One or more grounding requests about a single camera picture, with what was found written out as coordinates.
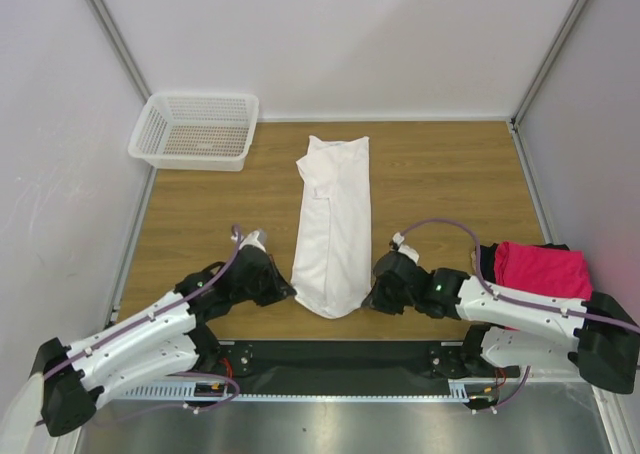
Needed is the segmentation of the white t shirt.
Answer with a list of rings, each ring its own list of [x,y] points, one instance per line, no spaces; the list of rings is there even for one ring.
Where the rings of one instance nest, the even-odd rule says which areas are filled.
[[[311,136],[296,166],[303,192],[291,277],[295,300],[323,318],[342,318],[371,289],[369,138]]]

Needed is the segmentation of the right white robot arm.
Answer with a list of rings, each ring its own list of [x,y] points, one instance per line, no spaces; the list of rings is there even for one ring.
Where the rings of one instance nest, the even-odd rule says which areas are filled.
[[[589,300],[553,298],[488,284],[464,271],[428,272],[413,256],[391,250],[373,269],[374,284],[362,305],[385,314],[407,307],[431,318],[508,327],[513,335],[549,342],[590,384],[631,394],[639,361],[639,327],[610,295]]]

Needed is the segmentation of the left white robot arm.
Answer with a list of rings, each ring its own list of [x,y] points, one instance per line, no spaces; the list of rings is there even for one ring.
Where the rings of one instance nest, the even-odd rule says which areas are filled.
[[[260,307],[294,296],[271,255],[245,245],[226,262],[187,275],[148,308],[69,345],[53,338],[36,354],[44,379],[40,424],[53,437],[86,424],[120,394],[179,374],[229,374],[230,361],[210,320],[251,301]]]

